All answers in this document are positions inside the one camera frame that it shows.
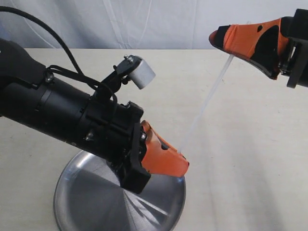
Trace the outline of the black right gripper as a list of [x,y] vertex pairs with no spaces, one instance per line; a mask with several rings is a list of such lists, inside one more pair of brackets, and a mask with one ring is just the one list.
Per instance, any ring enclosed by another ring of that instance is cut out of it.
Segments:
[[308,86],[307,9],[296,9],[293,16],[263,23],[220,26],[208,40],[270,79],[276,80],[280,71],[288,77],[289,88]]

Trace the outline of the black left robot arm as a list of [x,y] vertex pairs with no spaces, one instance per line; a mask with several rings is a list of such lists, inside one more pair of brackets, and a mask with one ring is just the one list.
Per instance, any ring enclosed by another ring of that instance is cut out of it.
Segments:
[[17,43],[0,41],[0,114],[107,161],[120,186],[141,193],[151,175],[183,177],[188,160],[142,120],[133,102],[115,93],[133,81],[143,89],[155,77],[139,56],[126,56],[97,81],[33,59]]

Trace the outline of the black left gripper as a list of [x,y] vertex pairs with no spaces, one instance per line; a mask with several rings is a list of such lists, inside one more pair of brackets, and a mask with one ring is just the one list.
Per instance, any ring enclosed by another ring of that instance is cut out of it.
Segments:
[[132,101],[114,104],[91,101],[83,149],[107,161],[120,187],[140,194],[151,174],[182,177],[189,161],[162,139]]

